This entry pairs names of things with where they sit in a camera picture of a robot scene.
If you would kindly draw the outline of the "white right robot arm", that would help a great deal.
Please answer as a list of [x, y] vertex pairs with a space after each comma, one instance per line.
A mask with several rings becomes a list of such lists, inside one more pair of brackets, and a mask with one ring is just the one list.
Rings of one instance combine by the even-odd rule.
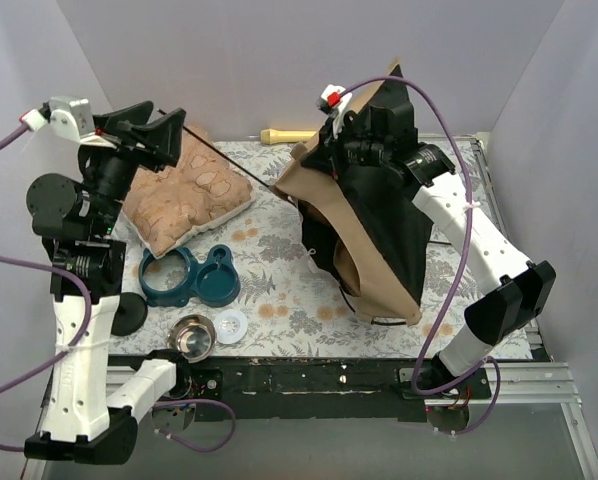
[[428, 368], [415, 365], [411, 380], [419, 395], [454, 397], [502, 340], [543, 311], [556, 272], [547, 261], [532, 261], [501, 234], [474, 202], [465, 163], [419, 141], [414, 117], [405, 108], [367, 105], [355, 113], [338, 93], [320, 107], [328, 119], [303, 166], [337, 182], [351, 173], [387, 174], [459, 253], [458, 271], [469, 272], [477, 282], [483, 296], [466, 308], [464, 326]]

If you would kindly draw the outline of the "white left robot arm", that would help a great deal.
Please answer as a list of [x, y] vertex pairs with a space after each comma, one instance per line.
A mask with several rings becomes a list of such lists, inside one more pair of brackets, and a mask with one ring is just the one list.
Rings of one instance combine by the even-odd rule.
[[144, 101], [96, 115], [85, 99], [59, 96], [22, 117], [33, 130], [78, 145], [79, 179], [45, 174], [29, 187], [33, 232], [52, 267], [50, 293], [59, 362], [40, 430], [27, 457], [121, 465], [136, 445], [143, 417], [162, 398], [184, 398], [192, 377], [183, 356], [150, 352], [117, 391], [106, 388], [109, 341], [116, 320], [144, 316], [146, 303], [122, 290], [126, 246], [111, 236], [139, 169], [175, 166], [186, 113], [153, 117]]

